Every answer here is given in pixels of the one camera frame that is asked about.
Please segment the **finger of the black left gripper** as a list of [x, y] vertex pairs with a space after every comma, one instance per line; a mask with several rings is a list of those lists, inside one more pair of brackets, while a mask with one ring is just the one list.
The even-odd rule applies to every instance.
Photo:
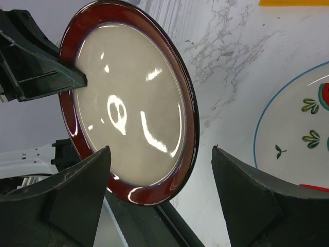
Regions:
[[170, 202], [138, 206], [108, 191], [105, 198], [128, 246], [203, 246]]
[[35, 100], [87, 86], [86, 76], [59, 58], [59, 48], [27, 10], [1, 11], [1, 101]]

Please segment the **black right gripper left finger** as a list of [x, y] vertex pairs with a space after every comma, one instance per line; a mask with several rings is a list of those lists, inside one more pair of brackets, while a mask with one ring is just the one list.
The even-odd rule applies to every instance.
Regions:
[[1, 197], [1, 246], [93, 246], [111, 165], [104, 147]]

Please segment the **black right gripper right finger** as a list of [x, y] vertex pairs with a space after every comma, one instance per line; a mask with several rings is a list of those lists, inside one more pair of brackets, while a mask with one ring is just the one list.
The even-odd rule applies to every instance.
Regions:
[[211, 164], [232, 246], [328, 246], [328, 192], [278, 179], [217, 146]]

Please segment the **white watermelon pattern plate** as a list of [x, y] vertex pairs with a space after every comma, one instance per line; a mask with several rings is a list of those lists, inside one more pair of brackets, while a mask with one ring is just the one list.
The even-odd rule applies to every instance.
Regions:
[[284, 85], [269, 101], [253, 139], [257, 169], [328, 191], [328, 63]]

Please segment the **red rimmed beige plate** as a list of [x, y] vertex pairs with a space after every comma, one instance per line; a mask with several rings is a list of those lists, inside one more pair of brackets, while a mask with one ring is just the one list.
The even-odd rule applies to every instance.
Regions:
[[95, 1], [69, 22], [60, 58], [83, 72], [86, 87], [59, 95], [81, 159], [109, 146], [108, 190], [151, 206], [177, 195], [199, 147], [193, 83], [162, 27], [124, 1]]

